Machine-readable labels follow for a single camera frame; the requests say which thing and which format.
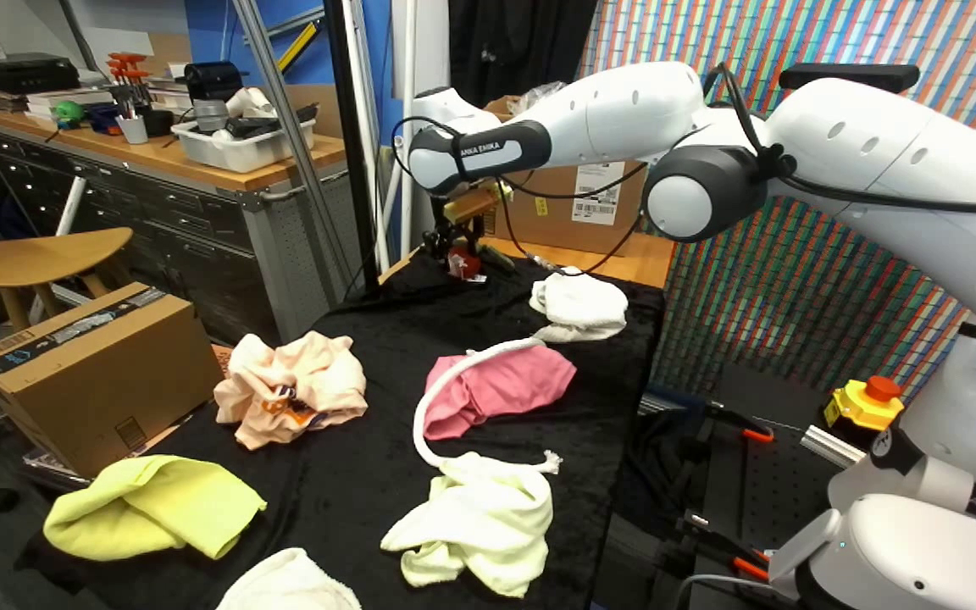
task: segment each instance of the pink cloth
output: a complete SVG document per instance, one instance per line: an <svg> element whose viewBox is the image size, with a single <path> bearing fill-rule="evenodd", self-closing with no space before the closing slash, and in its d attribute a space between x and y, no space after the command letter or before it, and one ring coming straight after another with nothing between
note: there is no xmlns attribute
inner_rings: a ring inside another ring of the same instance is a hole
<svg viewBox="0 0 976 610"><path fill-rule="evenodd" d="M442 356L426 373L426 386L453 362L462 362L462 356ZM472 367L426 408L425 437L448 442L467 432L489 418L550 408L566 393L574 375L578 367L541 341Z"/></svg>

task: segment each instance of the cardboard box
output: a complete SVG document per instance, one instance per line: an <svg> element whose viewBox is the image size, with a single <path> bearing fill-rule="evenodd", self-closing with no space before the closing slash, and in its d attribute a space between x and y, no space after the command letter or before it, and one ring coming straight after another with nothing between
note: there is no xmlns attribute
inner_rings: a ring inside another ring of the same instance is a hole
<svg viewBox="0 0 976 610"><path fill-rule="evenodd" d="M0 340L7 418L85 478L208 404L218 375L195 305L148 286L126 286Z"/></svg>
<svg viewBox="0 0 976 610"><path fill-rule="evenodd" d="M535 168L532 176L513 176L538 194L588 194L599 188L622 176L626 176L634 161L602 161L602 167L555 167ZM515 188L507 207L513 231L519 245L554 245L574 251L610 251L616 248L642 212L643 196L643 173L629 176L626 183L579 200L550 200L528 196ZM491 233L513 236L504 224L504 209L494 212Z"/></svg>

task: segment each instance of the yellow cloth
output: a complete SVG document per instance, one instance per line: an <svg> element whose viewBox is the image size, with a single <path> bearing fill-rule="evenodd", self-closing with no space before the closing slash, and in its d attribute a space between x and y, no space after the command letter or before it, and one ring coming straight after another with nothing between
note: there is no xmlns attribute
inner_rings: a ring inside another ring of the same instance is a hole
<svg viewBox="0 0 976 610"><path fill-rule="evenodd" d="M195 544L222 558L263 507L253 487L212 460L121 457L90 487L60 493L43 519L53 548L115 561Z"/></svg>

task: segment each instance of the cloth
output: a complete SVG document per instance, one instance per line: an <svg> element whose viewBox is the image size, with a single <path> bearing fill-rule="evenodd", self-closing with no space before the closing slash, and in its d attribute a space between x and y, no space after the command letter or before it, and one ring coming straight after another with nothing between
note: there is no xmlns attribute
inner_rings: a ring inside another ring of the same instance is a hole
<svg viewBox="0 0 976 610"><path fill-rule="evenodd" d="M258 449L363 418L367 375L348 346L348 336L309 332L270 348L248 332L213 386L218 425L241 425L236 442Z"/></svg>
<svg viewBox="0 0 976 610"><path fill-rule="evenodd" d="M305 548L283 548L248 568L218 610L361 610L348 587L321 574Z"/></svg>
<svg viewBox="0 0 976 610"><path fill-rule="evenodd" d="M474 449L445 460L430 493L385 535L409 587L459 580L472 568L497 596L526 596L541 575L554 525L554 487L526 464L504 464Z"/></svg>
<svg viewBox="0 0 976 610"><path fill-rule="evenodd" d="M541 447L566 457L561 478L550 478L555 510L546 535L550 561L521 602L494 596L467 568L453 582L413 588L401 574L401 552L379 552L384 533L417 507L436 478L436 469L425 464L409 444L413 404L434 358L532 336L541 324L541 315L528 309L532 280L546 279L538 265L515 262L513 271L491 269L489 275L489 286L463 286L442 262L417 253L379 294L361 294L314 322L321 336L354 336L354 352L367 369L371 418L354 427L248 454L227 427L195 418L158 444L163 454L227 464L263 493L269 510L243 529L230 554L189 566L183 566L189 554L183 548L115 566L53 558L43 561L43 574L73 575L85 596L105 605L218 605L241 574L275 548L303 544L327 574L357 588L363 605L374 600L385 610L590 605L626 420L642 404L664 318L664 290L655 289L622 286L629 297L622 336L554 346L579 369L563 410L502 418L491 432L434 444L448 454L479 449L521 464L538 460ZM23 535L23 510L0 519L0 566ZM31 568L0 568L0 588L13 605L29 605L48 582Z"/></svg>
<svg viewBox="0 0 976 610"><path fill-rule="evenodd" d="M258 492L222 464L176 454L121 457L52 505L43 540L95 561L183 544L222 558L258 510Z"/></svg>
<svg viewBox="0 0 976 610"><path fill-rule="evenodd" d="M610 280L578 271L555 271L535 280L528 309L550 318L550 324L538 329L546 341L602 341L626 324L626 294Z"/></svg>
<svg viewBox="0 0 976 610"><path fill-rule="evenodd" d="M459 362L462 356L442 356L426 373L426 386ZM425 437L448 442L467 432L491 418L550 408L566 393L574 375L578 367L541 341L521 352L494 356L481 367L463 369L436 393L436 399L430 399Z"/></svg>

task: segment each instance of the yellow device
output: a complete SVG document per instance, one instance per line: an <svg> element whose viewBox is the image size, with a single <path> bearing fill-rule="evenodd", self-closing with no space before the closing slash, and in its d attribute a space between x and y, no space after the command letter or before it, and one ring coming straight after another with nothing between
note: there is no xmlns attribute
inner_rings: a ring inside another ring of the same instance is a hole
<svg viewBox="0 0 976 610"><path fill-rule="evenodd" d="M314 37L318 24L305 24L278 57L278 72L284 76L312 48Z"/></svg>

